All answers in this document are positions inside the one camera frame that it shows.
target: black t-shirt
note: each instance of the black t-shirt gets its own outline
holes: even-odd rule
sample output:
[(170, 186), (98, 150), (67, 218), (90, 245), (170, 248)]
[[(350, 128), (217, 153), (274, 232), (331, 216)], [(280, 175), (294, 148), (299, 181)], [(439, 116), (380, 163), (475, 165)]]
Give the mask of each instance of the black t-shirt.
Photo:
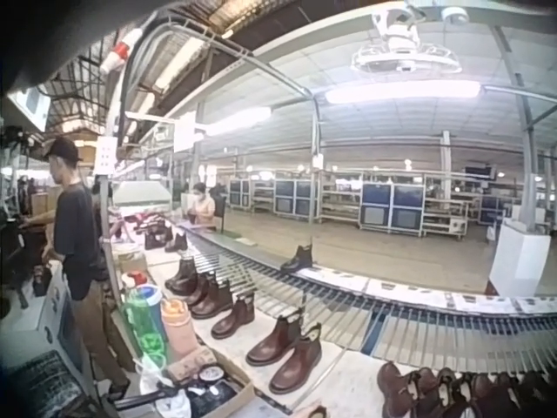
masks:
[(91, 191), (82, 183), (60, 194), (54, 224), (54, 251), (64, 258), (71, 298), (82, 300), (92, 280), (105, 280)]

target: concrete floor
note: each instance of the concrete floor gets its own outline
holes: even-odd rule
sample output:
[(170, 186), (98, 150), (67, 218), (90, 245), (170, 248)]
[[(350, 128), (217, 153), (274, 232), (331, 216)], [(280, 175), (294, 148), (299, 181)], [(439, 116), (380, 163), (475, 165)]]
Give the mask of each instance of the concrete floor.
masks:
[[(266, 213), (229, 211), (225, 229), (263, 249), (290, 258), (310, 237), (309, 226)], [(494, 247), (485, 227), (471, 225), (462, 241), (449, 236), (426, 238), (360, 231), (327, 222), (316, 224), (313, 259), (317, 264), (375, 279), (463, 293), (484, 293)], [(538, 295), (557, 294), (557, 246), (553, 244)]]

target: conveyor belt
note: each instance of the conveyor belt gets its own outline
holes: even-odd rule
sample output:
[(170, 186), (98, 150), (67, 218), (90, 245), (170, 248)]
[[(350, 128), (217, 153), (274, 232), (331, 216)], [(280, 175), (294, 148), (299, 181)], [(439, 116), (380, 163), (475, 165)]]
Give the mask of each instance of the conveyor belt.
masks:
[(468, 315), (378, 300), (301, 279), (188, 232), (199, 272), (215, 271), (234, 293), (254, 291), (272, 316), (305, 308), (322, 339), (381, 360), (460, 372), (545, 372), (557, 366), (557, 313)]

